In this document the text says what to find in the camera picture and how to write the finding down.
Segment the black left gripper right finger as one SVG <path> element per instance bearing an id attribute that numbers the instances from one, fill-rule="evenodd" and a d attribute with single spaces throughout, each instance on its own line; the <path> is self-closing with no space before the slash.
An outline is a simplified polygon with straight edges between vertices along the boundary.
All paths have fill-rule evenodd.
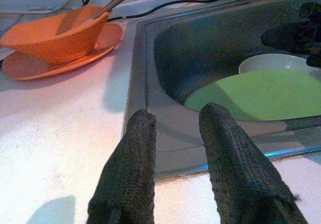
<path id="1" fill-rule="evenodd" d="M 199 113 L 221 223 L 306 223 L 299 200 L 273 164 L 221 105 Z"/>

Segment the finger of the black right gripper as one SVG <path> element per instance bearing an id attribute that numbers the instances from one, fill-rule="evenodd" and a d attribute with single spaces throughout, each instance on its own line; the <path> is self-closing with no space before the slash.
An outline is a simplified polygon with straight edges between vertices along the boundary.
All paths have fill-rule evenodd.
<path id="1" fill-rule="evenodd" d="M 319 55 L 320 42 L 316 41 L 315 28 L 285 26 L 269 29 L 261 35 L 265 46 L 297 55 Z"/>
<path id="2" fill-rule="evenodd" d="M 316 2 L 303 3 L 298 15 L 300 18 L 309 19 L 314 25 L 320 26 L 320 4 Z"/>

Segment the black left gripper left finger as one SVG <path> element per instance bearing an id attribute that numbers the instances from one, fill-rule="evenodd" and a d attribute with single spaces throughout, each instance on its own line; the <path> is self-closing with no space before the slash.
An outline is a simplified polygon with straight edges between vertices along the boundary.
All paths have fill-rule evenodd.
<path id="1" fill-rule="evenodd" d="M 155 147 L 156 117 L 141 108 L 102 169 L 88 223 L 154 222 Z"/>

